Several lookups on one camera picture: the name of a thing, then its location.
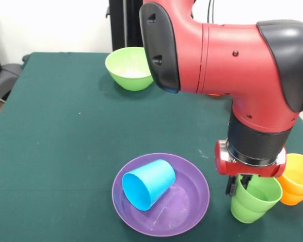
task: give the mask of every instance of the blue cup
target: blue cup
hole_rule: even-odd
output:
[[[153,161],[122,177],[122,188],[129,202],[147,211],[175,181],[175,171],[167,161]]]

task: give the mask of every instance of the black pole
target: black pole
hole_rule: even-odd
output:
[[[127,47],[143,47],[140,31],[139,10],[142,0],[123,0],[125,8],[125,37]]]
[[[123,0],[109,0],[112,50],[125,47]]]

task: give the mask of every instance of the green cup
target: green cup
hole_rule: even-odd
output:
[[[253,223],[260,219],[282,197],[283,190],[273,177],[253,175],[247,190],[237,178],[237,189],[231,199],[231,213],[242,223]]]
[[[124,89],[140,91],[154,80],[143,47],[125,47],[110,53],[105,61],[112,78]]]

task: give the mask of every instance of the plate rim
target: plate rim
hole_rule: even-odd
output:
[[[150,234],[150,233],[142,232],[142,231],[140,231],[139,229],[134,228],[133,226],[131,226],[130,224],[128,224],[128,222],[120,215],[120,212],[118,211],[117,206],[116,206],[116,204],[115,204],[114,195],[113,195],[113,191],[114,191],[114,188],[115,188],[116,179],[117,179],[117,177],[119,176],[119,174],[121,173],[121,171],[125,168],[125,166],[127,166],[129,163],[134,162],[136,159],[142,158],[142,157],[144,157],[144,156],[149,156],[149,155],[171,155],[171,156],[175,156],[175,157],[178,157],[178,158],[180,158],[180,159],[183,159],[183,160],[185,160],[186,162],[188,162],[190,165],[192,165],[192,166],[196,169],[196,171],[197,171],[198,173],[200,173],[201,177],[204,179],[204,182],[205,182],[205,184],[206,184],[206,189],[208,190],[208,194],[209,194],[209,195],[208,195],[208,199],[206,200],[207,205],[206,205],[206,207],[205,207],[205,209],[204,209],[204,212],[203,212],[202,215],[200,216],[200,218],[196,221],[196,223],[195,223],[193,226],[189,227],[188,229],[185,229],[185,230],[183,230],[183,231],[181,231],[181,232],[178,232],[178,233],[169,234],[169,235],[155,235],[155,234]],[[148,236],[152,236],[152,237],[172,237],[172,236],[177,236],[177,235],[179,235],[179,234],[183,234],[183,233],[185,233],[185,232],[191,230],[192,228],[194,228],[195,226],[197,226],[197,225],[200,223],[200,221],[204,218],[204,216],[205,216],[205,214],[206,214],[206,212],[207,212],[207,210],[208,210],[208,208],[209,208],[209,204],[210,204],[210,188],[209,188],[209,184],[208,184],[208,181],[207,181],[206,177],[203,175],[203,173],[200,171],[200,169],[199,169],[196,165],[194,165],[192,162],[190,162],[189,160],[187,160],[187,159],[185,159],[185,158],[183,158],[183,157],[181,157],[181,156],[174,155],[174,154],[169,154],[169,153],[149,153],[149,154],[144,154],[144,155],[140,155],[140,156],[138,156],[138,157],[136,157],[136,158],[130,160],[129,162],[127,162],[127,163],[118,171],[117,175],[115,176],[115,179],[114,179],[113,184],[112,184],[111,196],[112,196],[112,203],[113,203],[113,206],[114,206],[114,208],[115,208],[115,210],[116,210],[118,216],[122,219],[122,221],[125,222],[125,224],[127,224],[127,225],[128,225],[130,228],[132,228],[133,230],[135,230],[135,231],[137,231],[137,232],[139,232],[139,233],[148,235]]]

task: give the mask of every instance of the purple plate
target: purple plate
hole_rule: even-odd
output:
[[[122,176],[157,159],[173,166],[176,180],[148,211],[140,211],[126,198]],[[200,222],[209,205],[210,191],[205,177],[191,162],[157,153],[137,157],[119,171],[112,186],[112,200],[121,219],[131,228],[146,235],[167,237],[184,233]]]

